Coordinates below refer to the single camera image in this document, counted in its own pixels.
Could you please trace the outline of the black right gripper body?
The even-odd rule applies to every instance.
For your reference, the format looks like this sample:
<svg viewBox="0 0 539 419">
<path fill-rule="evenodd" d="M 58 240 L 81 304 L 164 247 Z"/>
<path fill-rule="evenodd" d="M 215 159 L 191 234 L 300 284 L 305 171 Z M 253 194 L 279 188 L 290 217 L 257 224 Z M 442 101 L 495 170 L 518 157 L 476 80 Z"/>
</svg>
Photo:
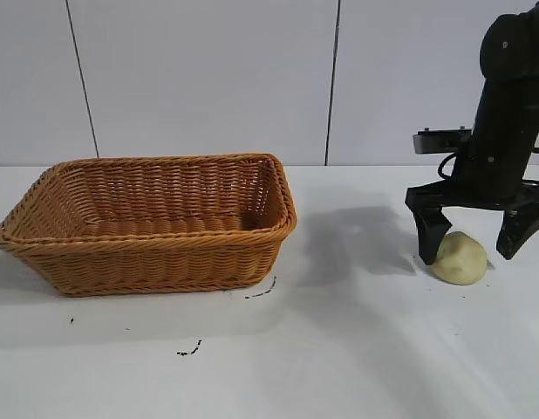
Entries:
<svg viewBox="0 0 539 419">
<path fill-rule="evenodd" d="M 518 210 L 539 203 L 539 181 L 522 178 L 527 162 L 494 155 L 478 158 L 463 148 L 438 167 L 440 179 L 406 192 L 406 206 L 462 207 L 480 210 Z"/>
</svg>

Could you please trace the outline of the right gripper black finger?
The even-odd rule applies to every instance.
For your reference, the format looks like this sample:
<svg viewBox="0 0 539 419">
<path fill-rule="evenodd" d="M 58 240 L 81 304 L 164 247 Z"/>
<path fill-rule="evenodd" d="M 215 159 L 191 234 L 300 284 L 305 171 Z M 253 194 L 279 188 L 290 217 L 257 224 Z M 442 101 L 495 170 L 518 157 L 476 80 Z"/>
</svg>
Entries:
<svg viewBox="0 0 539 419">
<path fill-rule="evenodd" d="M 412 213 L 418 232 L 420 258 L 425 265 L 432 265 L 452 223 L 444 215 L 442 206 L 417 207 Z"/>
<path fill-rule="evenodd" d="M 504 213 L 496 249 L 510 260 L 539 231 L 539 203 L 528 203 Z"/>
</svg>

